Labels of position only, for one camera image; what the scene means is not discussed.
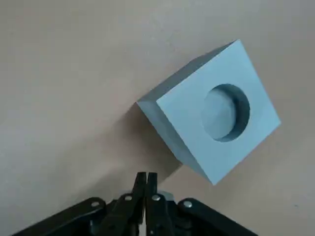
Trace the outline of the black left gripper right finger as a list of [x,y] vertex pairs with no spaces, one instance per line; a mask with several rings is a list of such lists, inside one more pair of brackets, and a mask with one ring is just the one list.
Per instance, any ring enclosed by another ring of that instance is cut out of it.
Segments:
[[146,185],[148,236],[255,236],[256,233],[194,198],[176,203],[158,193],[158,174]]

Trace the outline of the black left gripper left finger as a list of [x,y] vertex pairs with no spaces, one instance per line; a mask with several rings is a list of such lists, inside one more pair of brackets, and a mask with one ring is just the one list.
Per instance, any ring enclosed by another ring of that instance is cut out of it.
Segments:
[[88,198],[47,217],[15,236],[122,236],[138,235],[142,223],[145,172],[138,172],[131,191],[109,203],[99,197]]

